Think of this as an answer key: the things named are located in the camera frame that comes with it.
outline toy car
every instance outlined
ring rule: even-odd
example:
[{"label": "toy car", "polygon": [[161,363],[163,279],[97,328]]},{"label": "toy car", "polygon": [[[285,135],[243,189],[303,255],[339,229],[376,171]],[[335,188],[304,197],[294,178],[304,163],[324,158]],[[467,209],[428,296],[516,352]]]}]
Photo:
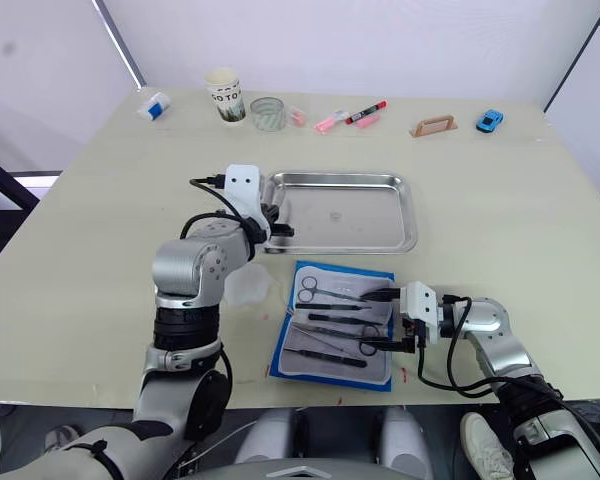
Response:
[{"label": "toy car", "polygon": [[476,123],[476,128],[484,133],[493,132],[498,124],[502,122],[504,115],[502,115],[497,110],[487,110],[486,113],[482,116],[478,123]]}]

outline beige table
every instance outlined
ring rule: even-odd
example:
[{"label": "beige table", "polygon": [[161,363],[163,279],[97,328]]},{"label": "beige table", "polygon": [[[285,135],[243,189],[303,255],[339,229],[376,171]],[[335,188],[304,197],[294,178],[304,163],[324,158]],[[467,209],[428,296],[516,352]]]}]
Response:
[{"label": "beige table", "polygon": [[[391,393],[268,377],[300,258],[394,271],[400,284],[418,279],[439,293],[493,297],[550,382],[570,399],[600,398],[600,198],[537,107],[390,99],[367,130],[266,134],[249,120],[223,125],[205,92],[166,91],[173,106],[153,123],[134,115],[151,91],[130,95],[1,254],[0,401],[133,406],[152,335],[153,255],[189,216],[219,207],[187,180],[229,163],[256,164],[265,174],[395,172],[411,184],[419,234],[401,255],[259,254],[255,261],[277,282],[267,300],[221,308],[235,370],[230,407],[467,401],[420,384],[414,355],[394,355]],[[280,96],[309,112],[311,125],[379,100]],[[505,114],[492,135],[474,128],[487,108]],[[419,120],[447,113],[458,130],[409,135]],[[444,379],[447,345],[428,349],[429,377]],[[456,371],[461,381],[480,378],[467,342]]]}]

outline stainless steel tray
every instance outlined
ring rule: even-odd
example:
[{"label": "stainless steel tray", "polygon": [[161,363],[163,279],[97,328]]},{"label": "stainless steel tray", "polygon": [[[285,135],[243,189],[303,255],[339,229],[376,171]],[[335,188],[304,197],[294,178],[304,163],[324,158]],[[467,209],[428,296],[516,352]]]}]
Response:
[{"label": "stainless steel tray", "polygon": [[417,241],[409,184],[389,173],[277,172],[262,200],[295,229],[268,253],[399,253]]}]

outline red marker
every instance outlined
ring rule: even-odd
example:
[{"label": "red marker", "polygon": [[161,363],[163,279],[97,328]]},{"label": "red marker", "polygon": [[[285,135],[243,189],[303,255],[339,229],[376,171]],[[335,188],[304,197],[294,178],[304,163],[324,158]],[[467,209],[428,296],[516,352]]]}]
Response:
[{"label": "red marker", "polygon": [[351,125],[353,122],[357,122],[361,118],[364,118],[367,115],[371,115],[373,112],[377,112],[378,110],[385,108],[386,106],[387,106],[387,101],[383,100],[380,103],[376,103],[375,105],[367,108],[366,110],[363,110],[358,113],[354,113],[349,118],[345,119],[344,123],[346,123],[347,125]]}]

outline metal scissors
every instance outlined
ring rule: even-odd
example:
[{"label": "metal scissors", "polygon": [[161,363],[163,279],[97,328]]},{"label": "metal scissors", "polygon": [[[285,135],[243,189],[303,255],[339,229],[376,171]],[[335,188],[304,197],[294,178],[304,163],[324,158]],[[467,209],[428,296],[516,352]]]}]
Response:
[{"label": "metal scissors", "polygon": [[334,298],[353,300],[354,302],[366,301],[362,300],[360,297],[352,297],[350,295],[344,295],[343,293],[330,292],[328,290],[320,290],[318,288],[318,279],[311,275],[304,277],[300,284],[302,285],[302,288],[298,291],[298,301],[303,303],[312,302],[313,297],[316,295],[316,293],[321,293],[322,295],[328,295]]},{"label": "metal scissors", "polygon": [[294,325],[296,329],[304,332],[322,333],[323,335],[329,335],[338,338],[348,338],[350,340],[358,341],[358,350],[365,357],[371,357],[376,354],[378,348],[381,345],[390,342],[389,337],[381,337],[380,330],[378,327],[373,325],[365,325],[362,327],[362,334],[357,335],[355,333],[342,332],[340,330],[332,330],[330,328],[316,327],[314,325]]}]

